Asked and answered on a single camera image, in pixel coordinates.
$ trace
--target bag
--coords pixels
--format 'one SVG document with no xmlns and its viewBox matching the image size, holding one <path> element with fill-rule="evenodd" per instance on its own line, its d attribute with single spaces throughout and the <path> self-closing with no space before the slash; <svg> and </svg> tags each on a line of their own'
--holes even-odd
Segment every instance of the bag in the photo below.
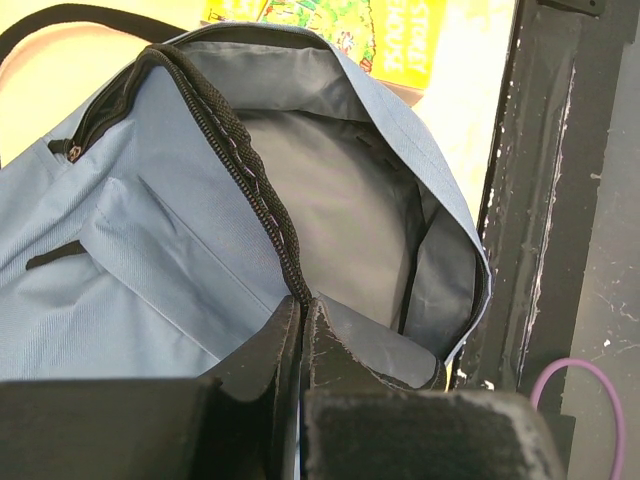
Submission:
<svg viewBox="0 0 640 480">
<path fill-rule="evenodd" d="M 399 98 L 309 31 L 78 5 L 14 25 L 0 60 L 80 20 L 178 36 L 0 172 L 0 379 L 197 376 L 288 295 L 380 378 L 443 378 L 490 276 Z"/>
</svg>

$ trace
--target black strap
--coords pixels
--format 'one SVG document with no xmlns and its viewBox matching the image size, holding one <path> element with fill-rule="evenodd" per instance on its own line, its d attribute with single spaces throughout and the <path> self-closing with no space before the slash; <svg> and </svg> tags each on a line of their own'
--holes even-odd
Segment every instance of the black strap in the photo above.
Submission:
<svg viewBox="0 0 640 480">
<path fill-rule="evenodd" d="M 46 265 L 47 263 L 51 263 L 62 257 L 69 257 L 71 255 L 82 255 L 83 253 L 87 253 L 87 251 L 82 246 L 80 241 L 76 240 L 74 242 L 67 243 L 66 245 L 58 247 L 55 250 L 51 250 L 50 252 L 44 253 L 42 255 L 36 255 L 27 262 L 25 268 L 27 270 L 31 270 L 32 268 L 41 267 L 42 265 Z"/>
<path fill-rule="evenodd" d="M 185 33 L 186 30 L 135 13 L 66 3 L 45 8 L 23 18 L 0 34 L 0 65 L 18 43 L 32 33 L 49 25 L 70 22 L 99 23 L 149 43 L 161 43 Z"/>
</svg>

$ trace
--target bag pocket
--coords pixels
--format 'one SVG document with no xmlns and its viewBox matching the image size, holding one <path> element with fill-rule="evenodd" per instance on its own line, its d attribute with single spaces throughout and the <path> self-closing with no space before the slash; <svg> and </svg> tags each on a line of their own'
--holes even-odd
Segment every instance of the bag pocket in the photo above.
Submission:
<svg viewBox="0 0 640 480">
<path fill-rule="evenodd" d="M 218 360 L 277 307 L 242 284 L 138 180 L 106 182 L 79 240 L 95 262 Z"/>
</svg>

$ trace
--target black bracket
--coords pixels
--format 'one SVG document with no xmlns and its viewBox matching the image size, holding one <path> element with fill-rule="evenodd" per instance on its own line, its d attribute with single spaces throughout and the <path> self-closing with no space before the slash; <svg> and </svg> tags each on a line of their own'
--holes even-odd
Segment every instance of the black bracket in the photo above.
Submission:
<svg viewBox="0 0 640 480">
<path fill-rule="evenodd" d="M 604 13 L 606 1 L 607 0 L 538 0 L 538 3 L 597 17 Z"/>
</svg>

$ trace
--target gray floor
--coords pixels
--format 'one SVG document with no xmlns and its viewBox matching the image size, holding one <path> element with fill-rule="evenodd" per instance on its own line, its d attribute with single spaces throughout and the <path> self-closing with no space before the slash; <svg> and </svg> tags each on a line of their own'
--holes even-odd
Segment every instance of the gray floor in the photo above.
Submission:
<svg viewBox="0 0 640 480">
<path fill-rule="evenodd" d="M 622 60 L 572 345 L 572 356 L 604 370 L 622 397 L 628 480 L 640 478 L 639 40 Z M 563 413 L 577 417 L 569 479 L 608 478 L 615 437 L 605 392 L 588 372 L 570 370 L 563 398 Z"/>
</svg>

